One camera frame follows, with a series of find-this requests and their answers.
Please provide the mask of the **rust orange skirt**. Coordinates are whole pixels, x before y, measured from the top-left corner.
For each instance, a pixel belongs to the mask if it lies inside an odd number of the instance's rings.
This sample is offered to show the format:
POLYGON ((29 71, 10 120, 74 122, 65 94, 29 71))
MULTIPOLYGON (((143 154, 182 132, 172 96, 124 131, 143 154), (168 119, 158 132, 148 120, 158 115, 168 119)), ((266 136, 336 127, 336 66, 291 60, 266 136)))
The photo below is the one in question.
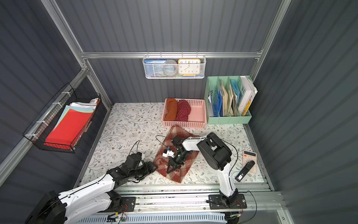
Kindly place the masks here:
POLYGON ((178 111, 178 102, 174 98, 167 98, 167 113, 164 117, 165 121, 175 121, 178 111))

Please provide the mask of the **dark red polka-dot skirt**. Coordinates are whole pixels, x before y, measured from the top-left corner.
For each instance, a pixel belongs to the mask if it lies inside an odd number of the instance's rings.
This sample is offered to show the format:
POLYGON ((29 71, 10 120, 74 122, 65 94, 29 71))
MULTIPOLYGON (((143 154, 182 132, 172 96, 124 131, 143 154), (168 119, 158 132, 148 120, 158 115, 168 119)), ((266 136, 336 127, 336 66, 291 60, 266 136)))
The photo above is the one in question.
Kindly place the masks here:
POLYGON ((177 115, 175 120, 179 122, 187 122, 190 113, 191 106, 188 101, 184 99, 179 100, 177 104, 177 115))

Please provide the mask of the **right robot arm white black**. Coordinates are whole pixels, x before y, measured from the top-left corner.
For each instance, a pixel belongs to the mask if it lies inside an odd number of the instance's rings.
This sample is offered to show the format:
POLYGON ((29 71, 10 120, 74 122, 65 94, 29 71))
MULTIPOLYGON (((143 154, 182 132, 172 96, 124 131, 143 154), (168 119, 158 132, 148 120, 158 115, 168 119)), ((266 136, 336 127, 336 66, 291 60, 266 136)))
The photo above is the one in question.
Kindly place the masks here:
POLYGON ((187 137, 184 139, 176 136, 172 139, 172 144, 177 148, 177 151, 175 156, 169 159, 167 174, 180 169, 192 152, 199 151, 208 165, 217 171, 222 202, 226 205, 234 203, 238 196, 238 190, 230 177, 232 151, 222 139, 215 133, 209 133, 205 137, 187 137))

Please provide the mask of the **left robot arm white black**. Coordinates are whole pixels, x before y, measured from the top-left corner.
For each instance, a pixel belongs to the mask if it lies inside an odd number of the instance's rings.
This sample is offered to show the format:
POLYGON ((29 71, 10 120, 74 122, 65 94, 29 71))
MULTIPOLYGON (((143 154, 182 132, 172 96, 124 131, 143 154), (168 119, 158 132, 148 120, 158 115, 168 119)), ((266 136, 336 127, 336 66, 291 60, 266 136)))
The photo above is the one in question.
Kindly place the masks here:
POLYGON ((141 152, 131 154, 120 166, 90 183, 61 193, 46 193, 25 223, 74 224, 97 212, 133 211, 136 198, 122 197, 115 190, 131 180, 139 182, 158 169, 143 157, 141 152))

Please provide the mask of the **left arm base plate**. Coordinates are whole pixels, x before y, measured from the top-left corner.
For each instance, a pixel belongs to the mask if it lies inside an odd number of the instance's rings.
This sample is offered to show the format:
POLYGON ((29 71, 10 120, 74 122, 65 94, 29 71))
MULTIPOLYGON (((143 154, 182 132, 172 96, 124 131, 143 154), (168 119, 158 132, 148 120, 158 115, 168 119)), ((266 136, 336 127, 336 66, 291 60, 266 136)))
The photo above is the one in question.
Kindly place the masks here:
POLYGON ((121 197, 112 200, 108 209, 104 212, 132 212, 134 211, 136 197, 121 197))

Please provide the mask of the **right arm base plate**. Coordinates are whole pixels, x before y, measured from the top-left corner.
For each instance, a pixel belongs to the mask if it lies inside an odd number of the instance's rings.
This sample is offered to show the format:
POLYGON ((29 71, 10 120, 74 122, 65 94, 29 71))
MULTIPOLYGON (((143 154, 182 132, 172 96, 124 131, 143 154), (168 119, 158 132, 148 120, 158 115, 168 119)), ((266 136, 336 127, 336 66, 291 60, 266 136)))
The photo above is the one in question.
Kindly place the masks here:
POLYGON ((247 209, 246 199, 243 194, 234 194, 231 197, 226 197, 222 194, 209 195, 206 202, 211 210, 247 209))

